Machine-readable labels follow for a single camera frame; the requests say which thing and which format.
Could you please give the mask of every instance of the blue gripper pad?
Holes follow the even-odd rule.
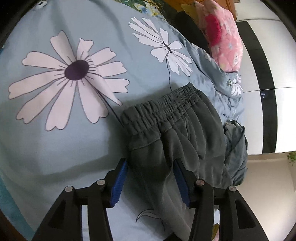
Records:
[[[190,199],[189,199],[189,188],[186,184],[185,178],[181,172],[181,169],[176,161],[174,161],[173,164],[173,172],[175,175],[175,179],[179,188],[179,192],[181,194],[181,198],[183,203],[186,204],[186,206],[189,206]]]
[[[118,176],[114,182],[114,185],[111,189],[111,200],[110,200],[110,204],[112,207],[115,206],[116,203],[118,203],[120,195],[121,195],[121,191],[123,188],[123,184],[124,181],[126,179],[126,175],[128,173],[128,165],[127,165],[127,161],[125,161],[121,167],[121,170],[118,173]]]

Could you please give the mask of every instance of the black wardrobe stripe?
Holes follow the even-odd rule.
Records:
[[[237,28],[253,63],[259,89],[274,89],[274,81],[267,58],[253,29],[247,21],[238,22]]]
[[[237,27],[250,55],[260,89],[263,113],[262,153],[272,153],[276,151],[278,121],[274,81],[262,46],[249,23],[247,21],[239,22]]]
[[[277,107],[275,90],[260,91],[263,113],[263,147],[262,153],[276,151]]]

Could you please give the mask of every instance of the elastic waistband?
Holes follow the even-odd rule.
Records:
[[[188,83],[156,100],[149,100],[124,110],[121,115],[122,123],[130,135],[137,135],[154,127],[162,129],[163,123],[173,124],[180,119],[198,102],[201,93],[192,83]]]

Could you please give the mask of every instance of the dark purple flower center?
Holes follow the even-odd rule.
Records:
[[[89,70],[89,65],[84,60],[77,60],[70,64],[65,70],[65,77],[69,80],[80,80],[84,78]]]

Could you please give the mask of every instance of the gray sweatpants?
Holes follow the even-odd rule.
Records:
[[[214,187],[232,185],[224,165],[224,131],[209,99],[189,83],[159,99],[130,107],[121,119],[130,134],[128,163],[147,198],[182,240],[188,240],[193,211],[183,204],[173,174],[180,158]]]

